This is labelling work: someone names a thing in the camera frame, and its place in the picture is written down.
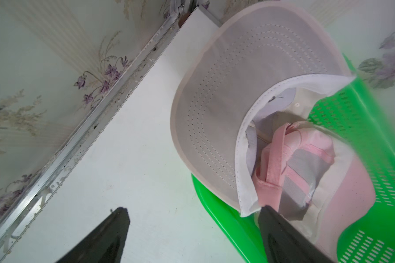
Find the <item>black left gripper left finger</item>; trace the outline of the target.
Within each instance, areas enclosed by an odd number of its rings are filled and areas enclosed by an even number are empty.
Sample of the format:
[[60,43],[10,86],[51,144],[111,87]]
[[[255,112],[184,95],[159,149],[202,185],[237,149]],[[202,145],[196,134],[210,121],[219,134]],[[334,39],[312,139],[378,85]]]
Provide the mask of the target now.
[[58,261],[60,263],[119,263],[129,225],[128,210],[118,207]]

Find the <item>white baseball cap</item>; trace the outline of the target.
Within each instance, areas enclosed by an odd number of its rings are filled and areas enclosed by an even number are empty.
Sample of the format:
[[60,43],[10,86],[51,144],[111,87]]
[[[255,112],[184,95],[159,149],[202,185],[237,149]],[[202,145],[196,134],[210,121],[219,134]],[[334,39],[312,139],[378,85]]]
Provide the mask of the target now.
[[175,148],[192,174],[242,217],[259,210],[248,126],[267,105],[288,107],[297,89],[315,100],[355,76],[323,27],[283,1],[231,17],[183,78],[171,108]]

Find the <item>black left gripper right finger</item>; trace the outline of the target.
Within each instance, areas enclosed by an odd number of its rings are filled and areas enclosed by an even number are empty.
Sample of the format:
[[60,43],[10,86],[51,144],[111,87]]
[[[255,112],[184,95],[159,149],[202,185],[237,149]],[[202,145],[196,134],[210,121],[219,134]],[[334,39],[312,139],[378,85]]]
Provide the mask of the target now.
[[258,223],[269,263],[332,262],[272,207],[261,209]]

